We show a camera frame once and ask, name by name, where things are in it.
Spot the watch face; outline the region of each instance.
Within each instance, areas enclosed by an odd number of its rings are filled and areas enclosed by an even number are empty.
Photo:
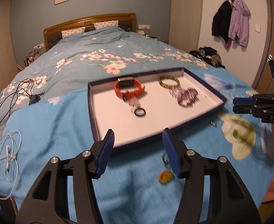
[[[133,77],[119,78],[117,80],[119,82],[119,88],[133,87],[134,86],[134,78]]]

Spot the white tray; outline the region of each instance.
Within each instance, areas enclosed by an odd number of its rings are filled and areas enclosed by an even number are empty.
[[[115,78],[89,85],[90,119],[95,141],[102,140],[107,130],[112,129],[115,133],[114,147],[137,142],[160,134],[165,128],[184,126],[191,120],[222,108],[226,101],[219,92],[186,69],[175,68],[172,71],[163,70],[162,73],[150,71],[148,74],[135,76],[145,85],[146,93],[140,97],[141,107],[146,110],[144,117],[135,116],[128,103],[115,95]],[[182,88],[192,87],[198,91],[198,100],[193,107],[178,105],[169,90],[159,85],[158,79],[162,75],[174,76],[179,79]]]

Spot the blue comforter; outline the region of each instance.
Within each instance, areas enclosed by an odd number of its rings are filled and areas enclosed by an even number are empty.
[[[35,78],[33,93],[45,92],[41,102],[29,107],[26,107],[28,99],[18,98],[18,110],[14,109],[2,131],[8,133],[17,129],[22,134],[17,157],[20,179],[13,192],[17,207],[20,208],[51,157],[73,158],[93,144],[87,106],[88,82],[179,66],[191,69],[228,101],[221,114],[190,126],[175,137],[204,157],[225,155],[259,206],[274,174],[271,132],[259,119],[232,112],[232,99],[246,97],[252,89],[224,69],[204,69],[208,66],[189,54],[112,27],[63,39],[16,76],[15,81]],[[12,83],[2,94],[5,96],[13,91],[14,85]],[[217,128],[210,120],[217,121]],[[18,135],[14,135],[14,139],[18,142]],[[105,224],[173,223],[184,180],[174,179],[167,185],[158,182],[158,174],[165,169],[161,159],[163,153],[163,144],[157,141],[109,160],[104,175],[93,181]],[[5,180],[2,169],[0,162],[0,194],[8,195],[13,182]],[[201,220],[206,219],[208,188],[209,182],[205,181]],[[76,220],[71,181],[68,197],[70,217]]]

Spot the floral pillowcase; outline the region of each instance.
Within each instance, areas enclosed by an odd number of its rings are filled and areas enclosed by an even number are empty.
[[[79,33],[84,33],[85,27],[77,28],[77,29],[70,29],[70,30],[65,30],[61,31],[62,38],[64,39],[65,37],[71,35],[71,34],[79,34]]]
[[[118,27],[118,20],[111,20],[111,21],[106,21],[106,22],[99,22],[99,23],[93,23],[95,26],[95,29],[100,29],[108,26],[116,26]]]

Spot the orange watch strap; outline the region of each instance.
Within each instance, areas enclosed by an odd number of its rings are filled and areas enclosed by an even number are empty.
[[[131,99],[133,97],[138,97],[145,91],[145,86],[142,87],[142,84],[136,79],[134,79],[134,85],[137,86],[138,89],[136,89],[134,91],[123,93],[120,90],[118,90],[118,85],[119,85],[119,82],[116,81],[114,84],[114,91],[115,91],[115,94],[121,99],[123,99],[124,96],[125,96],[125,99]]]

